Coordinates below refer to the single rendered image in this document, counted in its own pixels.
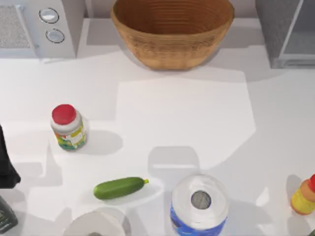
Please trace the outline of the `green cucumber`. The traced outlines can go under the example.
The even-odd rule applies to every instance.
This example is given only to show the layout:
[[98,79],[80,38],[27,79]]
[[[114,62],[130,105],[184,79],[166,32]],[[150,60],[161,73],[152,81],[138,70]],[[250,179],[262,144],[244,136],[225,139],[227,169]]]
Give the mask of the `green cucumber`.
[[99,200],[112,200],[133,194],[148,183],[148,179],[140,177],[126,177],[106,181],[94,187],[94,196]]

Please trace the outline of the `brown woven basket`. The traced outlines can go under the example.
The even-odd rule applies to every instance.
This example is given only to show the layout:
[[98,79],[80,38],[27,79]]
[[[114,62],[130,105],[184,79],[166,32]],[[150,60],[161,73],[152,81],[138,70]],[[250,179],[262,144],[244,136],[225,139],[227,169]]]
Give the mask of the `brown woven basket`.
[[145,66],[186,70],[219,47],[233,20],[229,0],[115,0],[111,19]]

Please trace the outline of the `white jar with red lid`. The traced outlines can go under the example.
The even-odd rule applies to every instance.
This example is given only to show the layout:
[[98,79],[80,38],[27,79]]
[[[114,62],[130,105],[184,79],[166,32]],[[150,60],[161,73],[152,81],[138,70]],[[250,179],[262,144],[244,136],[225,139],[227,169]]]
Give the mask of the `white jar with red lid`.
[[82,116],[70,104],[60,104],[52,110],[51,127],[58,145],[64,150],[77,150],[86,142]]

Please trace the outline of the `wrapped paper towel roll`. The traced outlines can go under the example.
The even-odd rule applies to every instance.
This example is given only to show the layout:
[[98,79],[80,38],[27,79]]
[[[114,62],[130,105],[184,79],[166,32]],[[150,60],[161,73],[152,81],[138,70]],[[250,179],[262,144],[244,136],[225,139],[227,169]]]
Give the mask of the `wrapped paper towel roll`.
[[219,236],[230,200],[216,178],[196,174],[182,179],[172,192],[170,219],[179,236]]

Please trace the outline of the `white paper roll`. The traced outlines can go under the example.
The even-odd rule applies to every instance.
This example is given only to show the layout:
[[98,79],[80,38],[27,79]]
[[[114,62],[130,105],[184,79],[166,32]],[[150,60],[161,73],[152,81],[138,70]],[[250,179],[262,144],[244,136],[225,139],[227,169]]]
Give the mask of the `white paper roll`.
[[93,211],[73,220],[63,236],[126,236],[119,220],[107,213]]

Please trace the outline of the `round microwave knob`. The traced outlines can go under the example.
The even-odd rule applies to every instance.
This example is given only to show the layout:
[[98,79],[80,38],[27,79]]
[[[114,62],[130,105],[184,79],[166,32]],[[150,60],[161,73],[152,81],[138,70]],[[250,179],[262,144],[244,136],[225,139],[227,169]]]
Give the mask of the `round microwave knob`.
[[53,8],[45,8],[41,9],[39,11],[39,17],[41,21],[48,23],[48,24],[54,24],[59,20],[59,14],[56,10]]
[[64,33],[58,29],[51,29],[46,31],[45,36],[50,42],[55,44],[62,43],[65,40]]

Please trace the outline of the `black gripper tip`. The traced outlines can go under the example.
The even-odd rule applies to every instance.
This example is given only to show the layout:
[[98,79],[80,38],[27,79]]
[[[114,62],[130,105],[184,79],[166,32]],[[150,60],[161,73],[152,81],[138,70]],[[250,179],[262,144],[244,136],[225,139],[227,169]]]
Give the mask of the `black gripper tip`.
[[0,189],[13,189],[20,182],[21,177],[11,163],[0,125]]

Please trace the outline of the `pale microwave oven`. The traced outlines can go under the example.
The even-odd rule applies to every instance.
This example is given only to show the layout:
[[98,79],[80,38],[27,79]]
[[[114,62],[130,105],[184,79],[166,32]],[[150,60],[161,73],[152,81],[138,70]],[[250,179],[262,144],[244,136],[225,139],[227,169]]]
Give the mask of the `pale microwave oven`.
[[[39,11],[53,8],[59,14],[54,24],[41,21]],[[77,56],[85,0],[0,0],[0,59],[71,59]],[[58,29],[62,43],[50,42],[45,33]]]

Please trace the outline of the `yellow bottle with red cap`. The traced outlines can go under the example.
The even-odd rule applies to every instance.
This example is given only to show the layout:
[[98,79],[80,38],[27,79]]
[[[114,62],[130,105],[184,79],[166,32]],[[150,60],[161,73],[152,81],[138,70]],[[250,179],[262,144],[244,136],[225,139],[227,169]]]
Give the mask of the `yellow bottle with red cap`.
[[290,206],[300,215],[309,215],[315,210],[315,174],[301,183],[291,197]]

